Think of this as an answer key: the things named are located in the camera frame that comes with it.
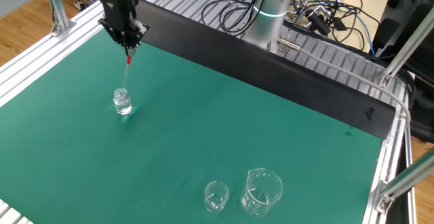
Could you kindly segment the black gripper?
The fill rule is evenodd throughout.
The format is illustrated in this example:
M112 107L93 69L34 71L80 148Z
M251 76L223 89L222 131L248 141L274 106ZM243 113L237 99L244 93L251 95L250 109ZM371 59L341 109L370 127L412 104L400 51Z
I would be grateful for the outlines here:
M133 57L142 38L149 30L149 25L135 19L138 0L100 0L100 2L104 15L98 23L103 26L112 40L122 47L126 56ZM129 30L127 46L125 35L121 33L126 30Z

